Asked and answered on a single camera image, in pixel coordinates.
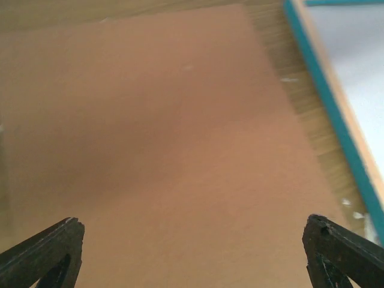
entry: teal edge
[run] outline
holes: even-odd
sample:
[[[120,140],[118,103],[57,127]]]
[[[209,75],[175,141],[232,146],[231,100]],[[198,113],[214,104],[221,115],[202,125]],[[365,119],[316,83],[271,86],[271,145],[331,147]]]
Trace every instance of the teal edge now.
[[[384,4],[384,0],[306,0],[306,6]]]
[[[314,54],[311,44],[304,32],[300,19],[295,11],[295,7],[293,6],[292,0],[286,0],[284,2],[284,10],[286,17],[290,22],[293,34],[304,56],[307,68],[311,73],[317,91],[320,94],[334,130],[339,138],[341,147],[344,149],[344,153],[349,162],[351,171],[355,177],[361,196],[370,213],[380,242],[384,243],[384,212],[381,209],[380,202],[376,196],[375,190],[371,185],[368,175],[365,172],[363,162],[360,159],[358,151],[353,144],[353,140],[343,121],[341,112],[339,111],[337,104],[334,101],[332,92],[327,84],[324,74],[322,73],[316,55]]]

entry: brown cardboard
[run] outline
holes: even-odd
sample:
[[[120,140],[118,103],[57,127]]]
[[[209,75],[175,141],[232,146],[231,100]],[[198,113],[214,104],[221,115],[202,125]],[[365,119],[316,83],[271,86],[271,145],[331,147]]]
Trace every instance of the brown cardboard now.
[[[344,224],[240,5],[0,40],[20,241],[86,226],[82,287],[310,287],[310,213]]]

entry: wood grain surface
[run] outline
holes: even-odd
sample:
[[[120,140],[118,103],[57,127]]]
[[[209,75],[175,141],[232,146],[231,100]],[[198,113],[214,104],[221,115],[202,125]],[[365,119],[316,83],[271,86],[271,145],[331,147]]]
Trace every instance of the wood grain surface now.
[[[2,0],[0,32],[232,3],[246,6],[335,197],[340,205],[343,199],[351,202],[350,206],[343,205],[343,211],[352,230],[362,235],[363,220],[354,219],[353,212],[364,213],[364,204],[285,20],[281,0]],[[12,235],[3,154],[0,149],[0,250],[9,246]]]

